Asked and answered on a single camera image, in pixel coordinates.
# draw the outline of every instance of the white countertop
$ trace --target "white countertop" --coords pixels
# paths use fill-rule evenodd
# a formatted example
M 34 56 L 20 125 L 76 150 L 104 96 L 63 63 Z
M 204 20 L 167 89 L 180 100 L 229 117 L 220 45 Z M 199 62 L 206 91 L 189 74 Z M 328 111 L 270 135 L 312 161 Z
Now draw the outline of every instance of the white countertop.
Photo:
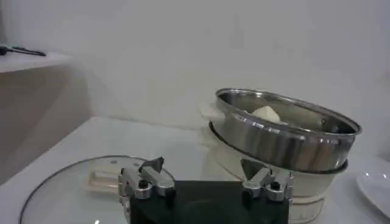
M 104 155 L 146 159 L 164 156 L 165 168 L 177 180 L 204 180 L 210 178 L 204 171 L 207 154 L 208 148 L 199 144 L 196 130 L 93 117 L 0 186 L 1 223 L 17 224 L 20 210 L 34 188 L 55 171 L 74 162 Z M 389 220 L 361 196 L 355 184 L 356 175 L 384 169 L 388 167 L 386 162 L 351 153 L 349 164 L 347 171 L 338 176 L 330 188 L 317 223 L 388 223 Z

